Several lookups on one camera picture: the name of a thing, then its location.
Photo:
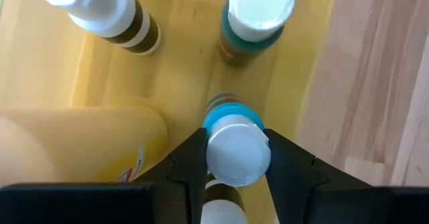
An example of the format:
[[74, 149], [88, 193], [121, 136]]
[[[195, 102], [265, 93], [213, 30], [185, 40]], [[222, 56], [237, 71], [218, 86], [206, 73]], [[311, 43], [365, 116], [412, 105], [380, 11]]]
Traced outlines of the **small white paint bottle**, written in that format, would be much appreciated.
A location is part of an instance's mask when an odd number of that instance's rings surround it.
[[239, 189], [210, 179], [205, 186], [200, 224], [248, 224]]

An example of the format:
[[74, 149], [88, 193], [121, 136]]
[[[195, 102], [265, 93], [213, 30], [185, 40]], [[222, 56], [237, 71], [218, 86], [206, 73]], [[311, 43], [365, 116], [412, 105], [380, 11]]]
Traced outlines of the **translucent yellow plastic tray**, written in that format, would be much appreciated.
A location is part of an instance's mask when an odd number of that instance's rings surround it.
[[44, 0], [0, 0], [0, 112], [147, 105], [174, 149], [217, 92], [233, 91], [294, 137], [332, 0], [296, 0], [278, 42], [251, 66], [219, 56], [224, 0], [141, 0], [162, 29], [160, 48], [136, 56], [72, 24]]

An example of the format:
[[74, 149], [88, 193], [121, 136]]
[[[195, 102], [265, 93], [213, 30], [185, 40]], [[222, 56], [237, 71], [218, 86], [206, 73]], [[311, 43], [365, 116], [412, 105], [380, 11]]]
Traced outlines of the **small dark paint bottle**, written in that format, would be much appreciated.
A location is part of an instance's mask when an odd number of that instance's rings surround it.
[[45, 0], [65, 10], [79, 27], [133, 54], [148, 55], [161, 29], [139, 0]]

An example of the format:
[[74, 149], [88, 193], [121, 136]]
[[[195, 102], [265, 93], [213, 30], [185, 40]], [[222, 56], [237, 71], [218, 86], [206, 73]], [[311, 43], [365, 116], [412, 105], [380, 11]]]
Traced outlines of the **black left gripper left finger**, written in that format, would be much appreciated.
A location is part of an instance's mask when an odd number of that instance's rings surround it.
[[207, 180], [207, 129], [199, 128], [134, 182], [148, 188], [138, 224], [200, 224]]

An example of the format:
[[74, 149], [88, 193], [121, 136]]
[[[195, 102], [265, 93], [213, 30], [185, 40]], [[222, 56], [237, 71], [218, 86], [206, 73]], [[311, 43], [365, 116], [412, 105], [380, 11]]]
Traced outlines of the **large yellow paint bottle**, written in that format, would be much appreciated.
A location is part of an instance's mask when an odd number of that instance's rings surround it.
[[0, 109], [0, 188], [35, 182], [131, 182], [168, 138], [148, 107]]

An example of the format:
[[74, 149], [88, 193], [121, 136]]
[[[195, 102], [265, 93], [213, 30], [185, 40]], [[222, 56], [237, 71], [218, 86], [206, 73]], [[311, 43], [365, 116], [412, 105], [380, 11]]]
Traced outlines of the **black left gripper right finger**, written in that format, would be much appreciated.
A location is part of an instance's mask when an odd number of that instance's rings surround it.
[[264, 129], [263, 132], [271, 150], [271, 162], [265, 175], [280, 224], [303, 224], [312, 192], [318, 186], [328, 190], [370, 187], [276, 131]]

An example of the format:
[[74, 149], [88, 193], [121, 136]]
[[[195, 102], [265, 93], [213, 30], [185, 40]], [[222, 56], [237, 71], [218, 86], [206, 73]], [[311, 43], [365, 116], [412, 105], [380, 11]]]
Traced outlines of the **small teal paint bottle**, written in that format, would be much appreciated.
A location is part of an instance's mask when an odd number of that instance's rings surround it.
[[222, 183], [242, 187], [264, 176], [271, 162], [261, 117], [233, 93], [215, 95], [204, 113], [206, 165]]

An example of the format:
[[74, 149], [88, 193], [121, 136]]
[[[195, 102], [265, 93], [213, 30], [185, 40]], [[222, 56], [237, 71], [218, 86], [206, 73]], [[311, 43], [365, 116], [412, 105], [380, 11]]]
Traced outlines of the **small green paint bottle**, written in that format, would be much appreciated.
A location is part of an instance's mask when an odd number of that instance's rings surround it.
[[221, 12], [219, 52], [226, 64], [245, 66], [273, 46], [295, 0], [226, 0]]

